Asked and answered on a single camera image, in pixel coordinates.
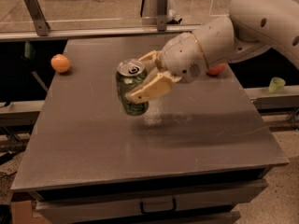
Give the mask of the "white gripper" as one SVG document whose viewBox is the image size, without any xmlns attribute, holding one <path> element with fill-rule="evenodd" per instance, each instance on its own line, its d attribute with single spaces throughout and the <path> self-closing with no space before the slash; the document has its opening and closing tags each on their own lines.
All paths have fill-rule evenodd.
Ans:
<svg viewBox="0 0 299 224">
<path fill-rule="evenodd" d="M 125 94 L 134 103 L 168 94 L 176 83 L 191 83 L 207 69 L 204 52 L 193 33 L 182 33 L 169 40 L 159 52 L 152 50 L 137 59 L 150 74 L 141 84 Z M 162 68 L 169 72 L 160 72 Z"/>
</svg>

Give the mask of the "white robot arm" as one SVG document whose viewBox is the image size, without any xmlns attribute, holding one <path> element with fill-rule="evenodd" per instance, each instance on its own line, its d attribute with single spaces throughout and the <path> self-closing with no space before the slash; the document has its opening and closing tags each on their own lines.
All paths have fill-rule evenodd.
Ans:
<svg viewBox="0 0 299 224">
<path fill-rule="evenodd" d="M 292 0 L 231 0 L 229 13 L 169 40 L 140 58 L 148 76 L 125 97 L 145 103 L 190 83 L 221 63 L 239 63 L 272 48 L 299 68 L 299 5 Z"/>
</svg>

